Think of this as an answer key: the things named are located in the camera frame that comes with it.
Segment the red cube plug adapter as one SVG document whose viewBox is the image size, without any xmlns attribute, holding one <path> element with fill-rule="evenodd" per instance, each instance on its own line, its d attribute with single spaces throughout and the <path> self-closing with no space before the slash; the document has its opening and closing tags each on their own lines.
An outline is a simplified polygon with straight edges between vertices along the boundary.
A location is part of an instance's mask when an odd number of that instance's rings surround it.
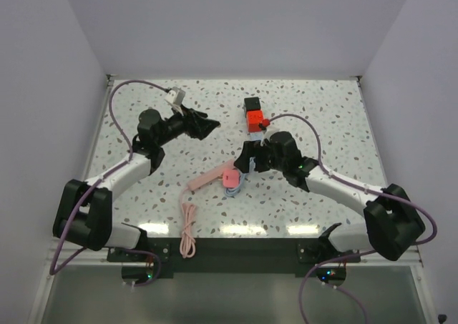
<svg viewBox="0 0 458 324">
<path fill-rule="evenodd" d="M 260 125 L 263 123 L 264 116 L 260 109 L 247 111 L 245 117 L 249 133 L 262 131 Z"/>
</svg>

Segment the pink plug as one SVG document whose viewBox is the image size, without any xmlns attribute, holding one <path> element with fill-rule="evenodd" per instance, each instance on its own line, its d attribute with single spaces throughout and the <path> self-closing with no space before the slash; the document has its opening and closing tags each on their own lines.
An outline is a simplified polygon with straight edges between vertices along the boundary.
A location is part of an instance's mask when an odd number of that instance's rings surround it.
<svg viewBox="0 0 458 324">
<path fill-rule="evenodd" d="M 226 169 L 222 175 L 222 183 L 226 189 L 234 189 L 240 184 L 240 173 L 237 169 Z"/>
</svg>

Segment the black cube plug adapter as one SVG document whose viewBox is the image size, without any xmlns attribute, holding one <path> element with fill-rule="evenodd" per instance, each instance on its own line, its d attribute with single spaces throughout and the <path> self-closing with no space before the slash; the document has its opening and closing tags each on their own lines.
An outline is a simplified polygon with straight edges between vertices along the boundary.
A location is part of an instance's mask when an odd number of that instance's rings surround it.
<svg viewBox="0 0 458 324">
<path fill-rule="evenodd" d="M 245 112 L 261 110 L 260 99 L 258 97 L 246 97 L 243 100 L 243 108 Z"/>
</svg>

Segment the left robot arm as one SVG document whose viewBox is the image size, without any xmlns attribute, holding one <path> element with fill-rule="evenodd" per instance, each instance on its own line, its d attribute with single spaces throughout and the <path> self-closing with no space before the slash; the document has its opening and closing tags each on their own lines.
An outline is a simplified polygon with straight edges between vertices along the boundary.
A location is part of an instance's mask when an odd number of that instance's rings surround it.
<svg viewBox="0 0 458 324">
<path fill-rule="evenodd" d="M 150 250 L 145 230 L 113 222 L 113 202 L 133 184 L 149 177 L 162 163 L 162 148 L 186 134 L 203 140 L 220 126 L 206 113 L 181 106 L 163 119 L 155 109 L 139 115 L 132 153 L 112 169 L 85 181 L 70 180 L 64 186 L 52 234 L 89 250 L 121 248 L 132 261 L 143 260 Z"/>
</svg>

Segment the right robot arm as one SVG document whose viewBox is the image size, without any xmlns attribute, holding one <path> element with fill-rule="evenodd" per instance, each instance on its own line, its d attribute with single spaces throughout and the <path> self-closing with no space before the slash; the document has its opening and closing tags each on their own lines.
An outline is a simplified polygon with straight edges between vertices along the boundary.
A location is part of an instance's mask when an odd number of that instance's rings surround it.
<svg viewBox="0 0 458 324">
<path fill-rule="evenodd" d="M 279 171 L 290 185 L 327 197 L 363 217 L 364 223 L 337 223 L 320 236 L 318 251 L 326 261 L 336 261 L 353 250 L 373 250 L 396 261 L 425 231 L 425 224 L 402 187 L 352 183 L 347 177 L 326 172 L 318 160 L 301 154 L 288 132 L 244 142 L 234 166 L 243 173 Z"/>
</svg>

